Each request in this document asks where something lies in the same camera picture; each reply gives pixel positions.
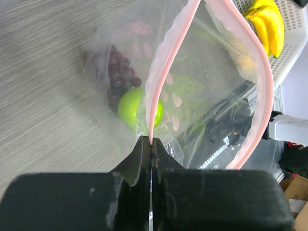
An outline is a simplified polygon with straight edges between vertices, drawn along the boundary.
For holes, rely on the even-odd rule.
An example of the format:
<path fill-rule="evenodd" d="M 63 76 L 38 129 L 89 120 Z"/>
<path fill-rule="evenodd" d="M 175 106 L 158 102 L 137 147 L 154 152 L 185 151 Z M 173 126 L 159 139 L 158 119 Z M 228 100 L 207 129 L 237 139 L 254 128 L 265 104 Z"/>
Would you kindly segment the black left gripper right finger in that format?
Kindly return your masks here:
<path fill-rule="evenodd" d="M 175 169 L 183 170 L 184 167 L 170 156 L 158 138 L 154 138 L 151 145 L 151 189 L 152 189 L 152 212 L 153 230 L 162 231 L 164 229 L 166 217 L 166 197 L 167 191 L 164 185 L 164 172 Z"/>

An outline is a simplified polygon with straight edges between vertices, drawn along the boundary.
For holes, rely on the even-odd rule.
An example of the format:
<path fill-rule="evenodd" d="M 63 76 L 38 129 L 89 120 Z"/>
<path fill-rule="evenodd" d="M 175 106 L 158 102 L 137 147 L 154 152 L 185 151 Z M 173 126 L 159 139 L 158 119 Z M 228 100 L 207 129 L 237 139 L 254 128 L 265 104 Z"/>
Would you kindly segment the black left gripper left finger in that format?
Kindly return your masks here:
<path fill-rule="evenodd" d="M 117 231 L 147 231 L 149 229 L 151 188 L 151 144 L 140 136 L 132 152 L 114 169 L 123 177 L 118 196 Z"/>

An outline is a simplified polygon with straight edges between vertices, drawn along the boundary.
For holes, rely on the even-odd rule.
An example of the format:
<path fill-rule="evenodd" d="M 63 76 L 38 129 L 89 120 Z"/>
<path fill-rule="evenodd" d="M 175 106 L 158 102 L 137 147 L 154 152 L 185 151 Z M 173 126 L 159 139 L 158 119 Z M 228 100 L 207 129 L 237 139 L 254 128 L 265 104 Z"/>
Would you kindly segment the green apple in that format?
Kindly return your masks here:
<path fill-rule="evenodd" d="M 128 90 L 118 103 L 118 116 L 125 124 L 135 130 L 145 132 L 148 128 L 146 119 L 143 117 L 143 109 L 139 109 L 139 104 L 144 94 L 144 88 L 132 88 Z"/>

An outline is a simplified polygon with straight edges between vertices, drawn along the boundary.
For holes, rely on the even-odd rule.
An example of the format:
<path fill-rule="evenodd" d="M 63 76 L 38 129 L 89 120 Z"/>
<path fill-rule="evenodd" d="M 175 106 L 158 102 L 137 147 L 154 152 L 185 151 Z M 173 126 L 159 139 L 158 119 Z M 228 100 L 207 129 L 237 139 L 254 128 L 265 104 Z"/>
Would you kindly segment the clear pink zip top bag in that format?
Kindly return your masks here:
<path fill-rule="evenodd" d="M 277 177 L 282 144 L 262 139 L 273 91 L 217 82 L 214 56 L 223 43 L 205 2 L 138 0 L 98 27 L 86 56 L 90 107 L 123 158 L 140 136 L 149 136 L 185 168 L 263 170 Z M 129 128 L 108 106 L 110 44 L 142 80 L 145 132 Z"/>

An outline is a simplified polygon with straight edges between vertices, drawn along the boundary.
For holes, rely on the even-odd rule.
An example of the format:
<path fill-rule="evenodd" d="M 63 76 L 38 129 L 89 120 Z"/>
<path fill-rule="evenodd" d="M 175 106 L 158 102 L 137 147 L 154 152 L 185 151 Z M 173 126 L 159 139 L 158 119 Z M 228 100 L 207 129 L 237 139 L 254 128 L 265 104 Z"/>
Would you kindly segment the red grape bunch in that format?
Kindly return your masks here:
<path fill-rule="evenodd" d="M 142 80 L 135 75 L 129 58 L 124 57 L 114 44 L 109 48 L 107 99 L 111 111 L 117 113 L 121 97 L 130 89 L 140 87 Z"/>

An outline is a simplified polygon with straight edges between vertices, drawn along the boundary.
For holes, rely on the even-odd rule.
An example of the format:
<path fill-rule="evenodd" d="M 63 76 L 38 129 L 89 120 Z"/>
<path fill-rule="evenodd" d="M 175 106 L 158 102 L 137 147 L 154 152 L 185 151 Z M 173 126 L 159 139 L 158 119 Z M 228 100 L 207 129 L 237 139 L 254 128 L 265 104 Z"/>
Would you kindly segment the yellow banana bunch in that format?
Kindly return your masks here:
<path fill-rule="evenodd" d="M 255 0 L 243 13 L 252 22 L 268 57 L 279 57 L 284 47 L 284 23 L 280 10 L 273 0 Z"/>

